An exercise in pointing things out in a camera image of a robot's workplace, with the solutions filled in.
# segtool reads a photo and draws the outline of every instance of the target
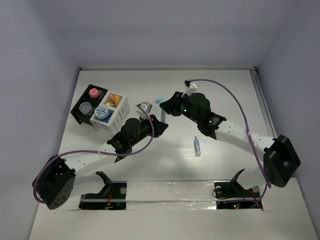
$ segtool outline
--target black box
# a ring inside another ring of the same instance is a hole
[[[90,89],[93,89],[93,88],[98,90],[99,96],[97,98],[92,98],[89,95]],[[74,107],[72,108],[72,110],[70,112],[73,115],[73,117],[75,118],[75,120],[78,122],[78,124],[85,123],[85,124],[89,124],[89,125],[93,126],[93,124],[90,121],[90,118],[94,114],[96,107],[99,106],[99,104],[101,103],[102,99],[104,98],[104,96],[106,95],[107,92],[108,92],[108,90],[105,88],[89,84],[89,86],[86,88],[86,90],[84,91],[84,93],[82,94],[80,99],[76,102],[76,104],[74,105]],[[82,104],[84,102],[89,102],[92,106],[92,109],[88,115],[84,115],[79,110],[80,104]]]

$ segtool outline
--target blue lid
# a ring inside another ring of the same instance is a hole
[[[100,105],[94,110],[94,114],[97,119],[105,119],[109,116],[109,109],[107,106]]]

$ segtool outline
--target blue test tube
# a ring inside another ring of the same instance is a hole
[[[199,144],[199,140],[197,137],[194,138],[194,152],[195,152],[195,156],[196,157],[200,157],[201,155],[201,151],[200,151],[200,144]]]

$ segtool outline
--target white box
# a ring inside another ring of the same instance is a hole
[[[113,94],[120,97],[120,102],[117,107],[106,105],[110,113],[112,113],[108,122],[104,122],[96,118],[96,115],[93,114],[90,118],[91,123],[93,124],[96,130],[103,129],[109,132],[112,132],[115,135],[120,131],[122,123],[125,121],[127,114],[130,111],[129,101],[127,96],[118,94],[113,91],[108,91],[104,98],[102,99],[100,105],[105,105],[109,101],[109,95]]]

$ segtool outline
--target white table surface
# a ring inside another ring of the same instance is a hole
[[[128,117],[138,117],[136,103],[169,99],[175,91],[185,89],[183,81],[188,78],[214,79],[226,85],[240,101],[250,130],[268,134],[248,70],[81,71],[71,108],[87,86],[93,84],[126,95],[131,107]],[[197,85],[198,92],[209,99],[213,112],[244,127],[237,104],[225,90],[208,82],[197,82]],[[154,104],[151,113],[160,118],[159,105]],[[101,170],[113,181],[225,180],[232,178],[239,169],[250,171],[256,165],[251,154],[203,136],[197,126],[183,116],[167,115],[166,123],[169,128],[144,152]],[[195,157],[194,153],[195,136],[200,141],[200,157]],[[104,130],[95,131],[90,125],[79,125],[69,114],[59,153],[95,149],[110,138]],[[143,147],[147,141],[140,142],[133,150]],[[63,208],[50,211],[41,204],[30,239],[317,239],[295,179],[285,188],[269,189],[263,206],[264,211],[83,211]]]

